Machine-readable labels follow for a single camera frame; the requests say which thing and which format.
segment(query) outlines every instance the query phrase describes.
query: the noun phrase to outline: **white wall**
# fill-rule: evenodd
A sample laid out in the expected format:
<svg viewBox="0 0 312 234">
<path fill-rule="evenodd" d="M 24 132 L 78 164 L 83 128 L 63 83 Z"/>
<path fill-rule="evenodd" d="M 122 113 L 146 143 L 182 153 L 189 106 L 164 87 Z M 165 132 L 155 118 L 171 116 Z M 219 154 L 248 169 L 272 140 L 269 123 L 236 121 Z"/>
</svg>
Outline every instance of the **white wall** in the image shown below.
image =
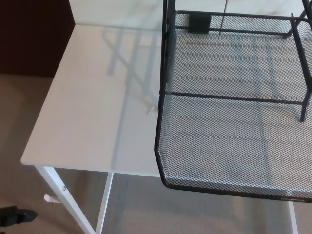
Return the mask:
<svg viewBox="0 0 312 234">
<path fill-rule="evenodd" d="M 176 9 L 223 12 L 226 0 L 176 0 Z M 77 24 L 161 29 L 163 0 L 70 0 Z M 301 0 L 229 0 L 227 12 L 299 16 Z"/>
<path fill-rule="evenodd" d="M 303 9 L 301 0 L 229 0 L 227 6 L 231 13 L 297 17 Z"/>
<path fill-rule="evenodd" d="M 70 0 L 76 24 L 161 29 L 163 0 Z M 176 9 L 223 12 L 225 0 L 177 0 Z"/>
</svg>

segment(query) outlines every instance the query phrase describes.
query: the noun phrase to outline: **dark brown wall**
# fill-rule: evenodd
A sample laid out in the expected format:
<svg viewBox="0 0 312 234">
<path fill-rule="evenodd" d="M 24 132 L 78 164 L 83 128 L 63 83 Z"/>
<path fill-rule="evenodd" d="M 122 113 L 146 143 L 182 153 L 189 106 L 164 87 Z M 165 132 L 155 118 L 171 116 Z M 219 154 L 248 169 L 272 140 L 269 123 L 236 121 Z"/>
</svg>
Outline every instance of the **dark brown wall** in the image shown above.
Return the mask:
<svg viewBox="0 0 312 234">
<path fill-rule="evenodd" d="M 68 0 L 0 0 L 0 73 L 53 77 L 74 26 Z"/>
</svg>

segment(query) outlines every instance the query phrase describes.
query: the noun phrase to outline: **black metal frame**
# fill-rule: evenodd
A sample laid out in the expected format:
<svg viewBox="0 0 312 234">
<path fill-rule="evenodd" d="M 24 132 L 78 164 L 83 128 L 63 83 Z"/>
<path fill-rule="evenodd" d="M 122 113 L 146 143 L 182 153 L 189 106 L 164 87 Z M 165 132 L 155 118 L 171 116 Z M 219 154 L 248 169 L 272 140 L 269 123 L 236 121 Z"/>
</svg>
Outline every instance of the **black metal frame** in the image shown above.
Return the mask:
<svg viewBox="0 0 312 234">
<path fill-rule="evenodd" d="M 189 186 L 179 186 L 172 185 L 167 183 L 166 178 L 164 177 L 163 166 L 160 160 L 160 155 L 158 152 L 159 140 L 160 140 L 160 130 L 161 130 L 161 122 L 163 115 L 163 104 L 165 95 L 175 95 L 175 96 L 187 96 L 187 97 L 201 97 L 201 98 L 217 98 L 217 99 L 231 99 L 231 100 L 241 100 L 241 101 L 256 101 L 256 102 L 272 102 L 272 103 L 283 103 L 283 104 L 293 104 L 293 105 L 302 105 L 301 109 L 301 117 L 300 122 L 304 122 L 307 114 L 307 107 L 309 104 L 309 100 L 312 94 L 312 77 L 310 75 L 310 71 L 307 64 L 307 59 L 305 57 L 304 49 L 301 44 L 301 40 L 299 37 L 299 33 L 297 30 L 297 26 L 301 21 L 306 21 L 310 24 L 312 29 L 312 0 L 302 0 L 304 5 L 304 11 L 301 13 L 300 17 L 278 17 L 278 16 L 262 16 L 262 15 L 247 15 L 247 14 L 232 14 L 232 13 L 209 13 L 209 12 L 195 12 L 195 11 L 175 11 L 176 0 L 163 0 L 163 22 L 162 22 L 162 48 L 161 48 L 161 69 L 160 69 L 160 91 L 159 91 L 159 103 L 158 103 L 158 119 L 157 119 L 157 128 L 156 128 L 156 139 L 155 139 L 155 155 L 156 161 L 158 164 L 158 169 L 160 172 L 160 177 L 163 184 L 171 189 L 178 190 L 188 190 L 194 192 L 205 192 L 205 193 L 213 193 L 213 194 L 222 194 L 222 195 L 234 195 L 234 196 L 244 196 L 244 197 L 254 197 L 254 198 L 264 198 L 264 199 L 274 199 L 274 200 L 288 200 L 288 201 L 298 201 L 298 202 L 311 202 L 312 199 L 306 198 L 297 198 L 291 196 L 280 196 L 280 195 L 260 195 L 254 193 L 245 193 L 245 192 L 233 192 L 233 191 L 221 191 L 214 189 L 204 189 L 204 188 L 195 188 Z M 210 31 L 220 31 L 220 32 L 244 32 L 244 33 L 261 33 L 268 35 L 279 35 L 282 36 L 283 39 L 291 36 L 293 34 L 298 55 L 300 58 L 300 63 L 302 66 L 304 79 L 307 87 L 307 91 L 303 101 L 290 101 L 290 100 L 275 100 L 275 99 L 263 99 L 263 98 L 249 98 L 249 97 L 228 97 L 228 96 L 216 96 L 216 95 L 201 95 L 201 94 L 190 94 L 190 93 L 177 93 L 177 92 L 166 92 L 166 83 L 167 77 L 170 73 L 170 67 L 168 64 L 169 61 L 169 50 L 171 49 L 170 44 L 174 43 L 174 37 L 170 35 L 171 27 L 175 26 L 174 24 L 174 16 L 175 13 L 186 13 L 186 14 L 213 14 L 219 16 L 240 16 L 240 17 L 251 17 L 251 18 L 265 18 L 265 19 L 278 19 L 278 20 L 289 20 L 291 22 L 291 29 L 288 33 L 272 33 L 272 32 L 258 32 L 258 31 L 244 31 L 244 30 L 228 30 L 228 29 L 213 29 L 210 28 Z"/>
</svg>

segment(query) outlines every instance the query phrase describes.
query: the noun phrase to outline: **mesh shelf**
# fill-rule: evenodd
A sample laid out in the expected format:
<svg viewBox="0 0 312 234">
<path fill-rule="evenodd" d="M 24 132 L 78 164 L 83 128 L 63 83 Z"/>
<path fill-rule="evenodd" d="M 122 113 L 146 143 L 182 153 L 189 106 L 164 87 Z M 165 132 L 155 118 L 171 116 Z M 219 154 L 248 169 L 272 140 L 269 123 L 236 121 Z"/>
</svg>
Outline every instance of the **mesh shelf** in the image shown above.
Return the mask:
<svg viewBox="0 0 312 234">
<path fill-rule="evenodd" d="M 170 21 L 155 144 L 163 183 L 312 202 L 310 22 L 187 11 Z"/>
</svg>

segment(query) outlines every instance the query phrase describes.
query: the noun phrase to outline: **desk top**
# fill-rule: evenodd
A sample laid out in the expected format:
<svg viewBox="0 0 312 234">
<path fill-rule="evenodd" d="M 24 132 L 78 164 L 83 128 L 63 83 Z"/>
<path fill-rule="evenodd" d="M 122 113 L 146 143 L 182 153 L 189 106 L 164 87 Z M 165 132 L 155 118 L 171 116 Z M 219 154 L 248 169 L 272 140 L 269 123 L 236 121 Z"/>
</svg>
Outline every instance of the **desk top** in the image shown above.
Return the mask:
<svg viewBox="0 0 312 234">
<path fill-rule="evenodd" d="M 21 162 L 159 176 L 161 32 L 76 25 Z"/>
</svg>

